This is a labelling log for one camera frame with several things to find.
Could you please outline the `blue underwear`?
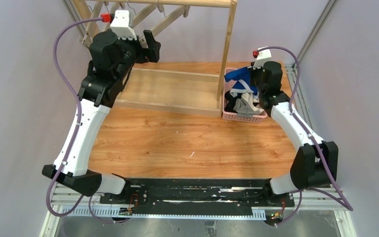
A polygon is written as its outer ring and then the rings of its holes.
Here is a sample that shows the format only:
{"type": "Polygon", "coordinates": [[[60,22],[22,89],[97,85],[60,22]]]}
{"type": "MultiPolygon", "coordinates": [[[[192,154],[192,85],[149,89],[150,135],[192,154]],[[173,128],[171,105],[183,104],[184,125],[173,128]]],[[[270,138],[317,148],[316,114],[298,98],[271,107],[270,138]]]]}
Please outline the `blue underwear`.
{"type": "Polygon", "coordinates": [[[243,93],[249,93],[252,94],[254,97],[259,96],[258,89],[251,85],[250,82],[250,67],[243,67],[239,68],[237,70],[233,70],[231,72],[228,72],[224,75],[226,82],[234,81],[235,84],[231,87],[230,93],[232,94],[243,94],[243,93]]]}

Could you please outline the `beige hanger with blue underwear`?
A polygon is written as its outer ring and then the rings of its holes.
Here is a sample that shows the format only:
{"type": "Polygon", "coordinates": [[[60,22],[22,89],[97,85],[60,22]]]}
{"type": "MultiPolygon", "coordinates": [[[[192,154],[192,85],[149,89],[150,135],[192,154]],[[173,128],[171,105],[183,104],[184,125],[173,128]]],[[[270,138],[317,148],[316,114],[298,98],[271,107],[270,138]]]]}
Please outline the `beige hanger with blue underwear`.
{"type": "Polygon", "coordinates": [[[151,29],[154,37],[158,36],[162,31],[164,31],[181,16],[186,18],[190,10],[190,5],[179,5],[170,14],[166,15],[163,4],[160,4],[158,0],[153,4],[150,4],[150,6],[153,6],[154,8],[158,9],[159,12],[164,13],[164,19],[151,29]]]}

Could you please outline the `grey white underwear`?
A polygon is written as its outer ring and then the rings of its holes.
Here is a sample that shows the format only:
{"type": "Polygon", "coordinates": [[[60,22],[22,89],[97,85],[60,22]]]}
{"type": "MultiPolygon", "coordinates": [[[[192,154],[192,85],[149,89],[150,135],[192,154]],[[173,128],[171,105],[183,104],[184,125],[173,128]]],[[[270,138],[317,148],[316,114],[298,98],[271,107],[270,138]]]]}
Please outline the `grey white underwear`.
{"type": "Polygon", "coordinates": [[[229,91],[225,94],[225,98],[229,101],[231,98],[238,98],[236,101],[234,109],[238,114],[243,115],[260,115],[264,112],[264,109],[258,107],[258,102],[254,100],[252,94],[232,94],[229,91]]]}

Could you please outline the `black underwear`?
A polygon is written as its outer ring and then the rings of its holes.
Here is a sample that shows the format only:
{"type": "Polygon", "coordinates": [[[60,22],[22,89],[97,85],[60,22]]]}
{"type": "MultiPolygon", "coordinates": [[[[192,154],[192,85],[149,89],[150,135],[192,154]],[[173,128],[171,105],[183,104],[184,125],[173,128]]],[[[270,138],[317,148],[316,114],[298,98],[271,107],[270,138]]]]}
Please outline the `black underwear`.
{"type": "Polygon", "coordinates": [[[225,112],[228,112],[228,113],[237,113],[237,111],[234,109],[235,107],[235,104],[236,104],[236,101],[238,100],[238,98],[231,98],[226,106],[224,107],[225,109],[225,112]]]}

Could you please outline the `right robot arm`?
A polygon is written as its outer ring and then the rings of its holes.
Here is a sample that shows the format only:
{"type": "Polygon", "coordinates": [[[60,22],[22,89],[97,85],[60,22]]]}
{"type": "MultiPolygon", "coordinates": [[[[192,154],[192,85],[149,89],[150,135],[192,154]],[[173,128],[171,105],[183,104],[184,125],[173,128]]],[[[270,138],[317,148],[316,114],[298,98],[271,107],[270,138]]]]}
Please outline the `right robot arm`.
{"type": "Polygon", "coordinates": [[[337,175],[338,146],[315,134],[292,107],[281,89],[281,64],[268,61],[248,71],[250,84],[258,89],[260,107],[280,125],[297,151],[288,173],[265,181],[264,201],[274,205],[292,191],[329,185],[337,175]]]}

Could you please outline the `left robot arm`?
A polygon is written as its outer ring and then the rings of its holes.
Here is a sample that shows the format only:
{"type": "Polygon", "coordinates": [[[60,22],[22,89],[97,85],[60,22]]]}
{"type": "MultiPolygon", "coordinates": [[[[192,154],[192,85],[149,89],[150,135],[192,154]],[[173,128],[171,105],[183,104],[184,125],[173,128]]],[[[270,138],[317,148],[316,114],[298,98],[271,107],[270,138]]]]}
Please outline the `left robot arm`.
{"type": "Polygon", "coordinates": [[[89,47],[91,60],[77,98],[79,107],[62,150],[42,174],[77,193],[91,197],[111,193],[124,197],[130,183],[121,176],[101,174],[88,168],[88,161],[103,121],[124,90],[135,64],[159,61],[161,44],[144,30],[147,46],[139,40],[117,36],[112,30],[98,33],[89,47]]]}

